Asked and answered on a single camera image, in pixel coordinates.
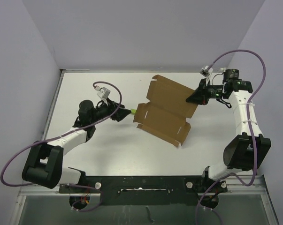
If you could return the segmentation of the brown cardboard box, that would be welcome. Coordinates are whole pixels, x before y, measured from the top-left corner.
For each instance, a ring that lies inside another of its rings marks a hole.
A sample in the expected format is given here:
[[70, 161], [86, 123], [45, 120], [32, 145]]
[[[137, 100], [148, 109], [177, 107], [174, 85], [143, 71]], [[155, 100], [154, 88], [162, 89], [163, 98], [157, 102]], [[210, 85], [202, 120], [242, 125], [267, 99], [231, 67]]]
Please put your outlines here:
[[191, 88], [155, 75], [148, 88], [148, 102], [138, 104], [133, 121], [137, 128], [179, 147], [191, 129], [187, 119], [192, 118], [198, 106], [186, 102], [193, 93]]

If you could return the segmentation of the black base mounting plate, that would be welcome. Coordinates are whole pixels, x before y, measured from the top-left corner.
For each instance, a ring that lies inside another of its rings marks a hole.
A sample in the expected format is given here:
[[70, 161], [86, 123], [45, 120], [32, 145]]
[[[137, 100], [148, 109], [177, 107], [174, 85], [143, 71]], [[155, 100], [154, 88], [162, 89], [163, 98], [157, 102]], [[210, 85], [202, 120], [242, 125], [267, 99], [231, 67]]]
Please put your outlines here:
[[61, 194], [99, 194], [101, 205], [158, 206], [185, 204], [195, 206], [199, 195], [208, 193], [202, 203], [215, 206], [209, 195], [226, 193], [226, 185], [202, 176], [86, 176], [76, 187], [63, 185]]

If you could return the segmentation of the green wooden block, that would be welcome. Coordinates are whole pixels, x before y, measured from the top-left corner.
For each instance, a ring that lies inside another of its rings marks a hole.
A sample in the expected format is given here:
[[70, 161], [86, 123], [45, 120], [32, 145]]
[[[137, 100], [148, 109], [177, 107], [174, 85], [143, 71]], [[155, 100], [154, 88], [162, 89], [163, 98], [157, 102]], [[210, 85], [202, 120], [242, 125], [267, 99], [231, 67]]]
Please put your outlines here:
[[131, 114], [135, 115], [136, 114], [136, 109], [131, 109]]

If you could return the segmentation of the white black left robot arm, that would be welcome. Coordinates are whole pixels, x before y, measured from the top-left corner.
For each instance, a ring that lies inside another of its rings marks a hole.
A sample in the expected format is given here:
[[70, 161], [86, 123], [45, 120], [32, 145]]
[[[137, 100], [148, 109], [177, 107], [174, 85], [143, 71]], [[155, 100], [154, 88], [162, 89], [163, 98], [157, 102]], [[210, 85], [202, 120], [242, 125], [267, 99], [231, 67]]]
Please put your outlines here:
[[80, 193], [86, 188], [85, 172], [64, 167], [63, 157], [73, 148], [89, 141], [96, 124], [105, 118], [120, 122], [131, 113], [124, 105], [114, 101], [99, 101], [94, 105], [90, 100], [79, 104], [78, 117], [71, 130], [54, 141], [46, 141], [31, 147], [22, 179], [47, 188], [58, 184], [69, 184], [70, 188]]

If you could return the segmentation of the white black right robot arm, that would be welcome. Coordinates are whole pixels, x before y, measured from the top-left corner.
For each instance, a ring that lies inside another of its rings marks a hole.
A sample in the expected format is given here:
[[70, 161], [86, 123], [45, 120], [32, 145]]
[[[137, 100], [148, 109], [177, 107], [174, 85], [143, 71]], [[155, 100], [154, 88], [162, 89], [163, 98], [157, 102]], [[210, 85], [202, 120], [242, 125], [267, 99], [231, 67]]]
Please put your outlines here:
[[200, 179], [201, 188], [209, 192], [216, 187], [217, 180], [230, 175], [237, 176], [242, 171], [252, 171], [256, 175], [271, 147], [271, 140], [264, 137], [259, 128], [252, 102], [252, 84], [239, 78], [239, 70], [226, 69], [219, 85], [213, 84], [212, 69], [204, 68], [200, 73], [204, 78], [186, 102], [207, 105], [210, 99], [215, 99], [233, 111], [236, 126], [236, 136], [225, 147], [222, 161], [208, 166]]

